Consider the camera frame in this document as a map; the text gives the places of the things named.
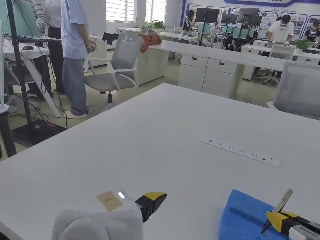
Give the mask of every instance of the white shoe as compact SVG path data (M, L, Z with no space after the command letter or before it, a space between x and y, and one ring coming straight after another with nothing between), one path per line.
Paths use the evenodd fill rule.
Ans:
M88 117L88 114L77 116L77 115L73 115L73 113L71 111L65 111L63 114L63 117L65 119L84 119L84 118Z

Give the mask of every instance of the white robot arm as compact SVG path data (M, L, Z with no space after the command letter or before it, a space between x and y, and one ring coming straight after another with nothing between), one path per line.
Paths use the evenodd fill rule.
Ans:
M143 223L166 199L165 193L147 193L136 202L129 198L115 197L122 205L108 212L96 199L93 209L98 213L66 210L56 219L52 240L143 240Z

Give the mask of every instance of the computer mouse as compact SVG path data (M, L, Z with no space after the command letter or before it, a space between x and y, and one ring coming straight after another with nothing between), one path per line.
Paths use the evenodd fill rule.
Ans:
M33 46L30 46L30 45L24 46L24 47L22 48L23 51L32 51L32 50L34 50L34 49L35 49L35 48L34 48Z

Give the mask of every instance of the power strip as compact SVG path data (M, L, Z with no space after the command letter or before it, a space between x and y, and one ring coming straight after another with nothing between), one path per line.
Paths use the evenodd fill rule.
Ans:
M234 154L246 157L248 159L258 161L263 164L270 165L272 167L276 167L278 169L282 168L280 162L274 159L273 157L267 156L266 154L260 154L256 151L252 151L243 147L236 146L227 141L219 141L211 137L201 137L200 142L203 144L211 145L218 149L228 151L230 153L234 153Z

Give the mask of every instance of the light blue shirt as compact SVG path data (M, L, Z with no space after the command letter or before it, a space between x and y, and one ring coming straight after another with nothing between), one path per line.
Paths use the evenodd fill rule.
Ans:
M85 59L88 52L77 26L78 24L86 25L89 33L85 1L62 0L61 15L63 56L67 59Z

